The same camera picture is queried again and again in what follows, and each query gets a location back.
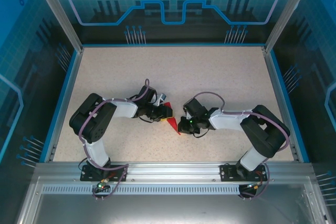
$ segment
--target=enclosure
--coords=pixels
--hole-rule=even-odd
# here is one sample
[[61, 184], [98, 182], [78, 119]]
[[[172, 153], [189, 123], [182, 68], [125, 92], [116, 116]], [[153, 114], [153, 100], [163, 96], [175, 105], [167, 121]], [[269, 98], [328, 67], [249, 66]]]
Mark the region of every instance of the enclosure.
[[[336, 0], [0, 7], [3, 223], [334, 223]], [[130, 98], [146, 78], [177, 123], [187, 101], [211, 91], [227, 111], [262, 104], [288, 127], [289, 146], [267, 161], [262, 197], [238, 197], [252, 181], [222, 179], [221, 167], [252, 146], [244, 131], [194, 138], [166, 121], [113, 118], [105, 150], [112, 165], [129, 166], [118, 187], [110, 183], [112, 197], [95, 201], [97, 182], [81, 181], [86, 153], [70, 118], [89, 94]], [[209, 94], [197, 99], [221, 105]]]

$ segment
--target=robotic arm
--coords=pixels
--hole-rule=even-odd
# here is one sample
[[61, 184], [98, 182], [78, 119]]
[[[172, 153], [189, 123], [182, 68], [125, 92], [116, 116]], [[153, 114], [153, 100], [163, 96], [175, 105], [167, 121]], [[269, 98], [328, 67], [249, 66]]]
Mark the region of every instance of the robotic arm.
[[178, 125], [181, 133], [200, 134], [200, 129], [245, 132], [252, 148], [238, 161], [235, 170], [230, 171], [242, 179], [246, 179], [262, 162], [280, 150], [286, 140], [284, 132], [290, 135], [288, 128], [263, 105], [243, 112], [224, 112], [219, 108], [207, 110], [193, 98], [183, 105], [183, 109], [186, 116], [181, 117]]
[[[165, 98], [165, 94], [158, 95], [155, 89], [143, 86], [139, 94], [134, 95], [131, 99], [112, 99], [101, 106], [93, 115], [85, 126], [82, 137], [85, 139], [84, 145], [89, 157], [87, 163], [90, 166], [90, 170], [93, 170], [98, 175], [96, 176], [97, 180], [107, 177], [108, 172], [97, 168], [94, 163], [104, 168], [111, 167], [110, 158], [105, 152], [101, 138], [112, 117], [139, 118], [145, 115], [153, 122], [171, 118], [173, 111], [168, 106], [163, 105]], [[92, 93], [73, 114], [69, 124], [76, 135], [79, 135], [80, 129], [88, 116], [103, 101], [103, 97]]]

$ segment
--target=blue frame border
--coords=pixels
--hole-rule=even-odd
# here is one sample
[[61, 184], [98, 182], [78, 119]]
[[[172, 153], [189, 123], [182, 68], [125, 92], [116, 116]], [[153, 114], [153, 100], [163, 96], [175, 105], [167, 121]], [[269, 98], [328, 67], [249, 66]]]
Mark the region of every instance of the blue frame border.
[[227, 43], [171, 43], [171, 44], [83, 44], [83, 47], [264, 47], [264, 43], [227, 44]]
[[303, 159], [302, 161], [304, 163], [309, 163], [310, 161], [309, 161], [309, 157], [308, 157], [308, 154], [307, 154], [307, 150], [306, 150], [306, 147], [304, 146], [303, 139], [302, 139], [302, 136], [301, 136], [301, 133], [300, 133], [300, 130], [299, 130], [299, 125], [298, 125], [298, 122], [296, 121], [296, 118], [295, 118], [295, 115], [294, 115], [294, 110], [293, 110], [292, 104], [290, 103], [289, 95], [287, 93], [286, 86], [285, 86], [285, 83], [283, 81], [283, 78], [282, 78], [282, 75], [281, 75], [281, 72], [280, 72], [280, 68], [279, 68], [279, 65], [278, 65], [278, 61], [276, 59], [276, 56], [275, 56], [275, 53], [274, 53], [273, 49], [270, 52], [270, 55], [271, 55], [272, 61], [274, 63], [276, 74], [277, 74], [279, 82], [280, 82], [281, 90], [282, 90], [282, 93], [284, 94], [283, 97], [285, 98], [285, 103], [286, 103], [286, 106], [288, 108], [289, 116], [290, 116], [290, 119], [291, 119], [292, 124], [293, 124], [293, 128], [294, 128], [294, 131], [295, 131], [295, 134], [296, 134], [296, 138], [298, 140], [298, 145], [299, 145], [298, 147], [300, 148], [300, 152], [301, 152], [302, 159]]
[[74, 53], [72, 54], [72, 57], [71, 57], [71, 61], [70, 61], [70, 65], [69, 65], [67, 74], [66, 74], [65, 79], [64, 79], [64, 83], [63, 83], [63, 86], [62, 86], [62, 89], [61, 89], [61, 93], [59, 94], [59, 98], [58, 98], [58, 101], [57, 101], [55, 112], [54, 112], [54, 115], [52, 117], [51, 124], [50, 124], [50, 127], [49, 127], [49, 131], [48, 131], [48, 134], [47, 134], [47, 137], [46, 137], [46, 141], [44, 143], [44, 147], [43, 147], [43, 150], [42, 150], [42, 153], [41, 153], [41, 156], [40, 156], [40, 160], [39, 160], [40, 163], [44, 163], [44, 160], [45, 160], [45, 158], [48, 154], [49, 145], [51, 143], [51, 137], [52, 137], [53, 132], [54, 132], [55, 127], [56, 127], [57, 117], [58, 117], [61, 105], [63, 103], [64, 95], [65, 95], [67, 86], [69, 84], [70, 76], [71, 76], [72, 70], [74, 68], [74, 64], [75, 64], [75, 61], [76, 61], [77, 57], [78, 57], [78, 53], [77, 53], [76, 50], [74, 50]]
[[16, 84], [14, 84], [13, 82], [10, 82], [2, 74], [0, 74], [0, 81], [3, 81], [4, 83], [6, 83], [11, 89], [13, 89], [16, 92], [16, 94], [18, 96], [18, 99], [19, 99], [19, 103], [20, 103], [20, 107], [19, 107], [19, 109], [16, 112], [16, 115], [14, 117], [13, 123], [12, 123], [12, 125], [11, 125], [11, 127], [10, 127], [10, 129], [8, 131], [7, 136], [6, 136], [4, 145], [2, 146], [1, 151], [0, 151], [0, 163], [1, 163], [1, 161], [2, 161], [2, 159], [4, 157], [4, 155], [5, 155], [5, 152], [7, 150], [8, 144], [9, 144], [10, 140], [12, 139], [12, 135], [14, 133], [15, 127], [17, 125], [17, 122], [19, 121], [20, 115], [21, 115], [23, 107], [24, 107], [24, 103], [23, 103], [21, 89]]

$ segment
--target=red object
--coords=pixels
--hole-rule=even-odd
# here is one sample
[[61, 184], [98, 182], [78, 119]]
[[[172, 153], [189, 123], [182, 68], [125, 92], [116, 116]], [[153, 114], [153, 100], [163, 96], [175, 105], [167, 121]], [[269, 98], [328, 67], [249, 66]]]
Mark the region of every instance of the red object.
[[[172, 106], [170, 105], [170, 102], [166, 102], [163, 104], [164, 106], [167, 106], [169, 108], [172, 108]], [[174, 128], [174, 130], [178, 133], [178, 135], [180, 135], [180, 132], [177, 131], [177, 122], [175, 117], [172, 118], [168, 118], [167, 121], [169, 122], [169, 124]]]

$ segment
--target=speckled beige surface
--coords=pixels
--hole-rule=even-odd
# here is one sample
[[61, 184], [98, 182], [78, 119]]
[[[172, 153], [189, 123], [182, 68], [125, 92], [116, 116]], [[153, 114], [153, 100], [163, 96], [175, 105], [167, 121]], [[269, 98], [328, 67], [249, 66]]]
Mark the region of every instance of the speckled beige surface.
[[[227, 110], [263, 104], [280, 116], [258, 47], [86, 48], [54, 161], [85, 157], [69, 119], [90, 93], [105, 98], [130, 97], [140, 91], [145, 78], [167, 95], [177, 121], [183, 115], [183, 104], [201, 91], [221, 94]], [[208, 109], [221, 104], [211, 95], [200, 96], [199, 101]], [[126, 118], [112, 119], [103, 140], [112, 161], [127, 162], [237, 161], [251, 147], [240, 131], [210, 131], [197, 139], [179, 136], [167, 122], [148, 124]], [[293, 160], [290, 149], [273, 160]]]

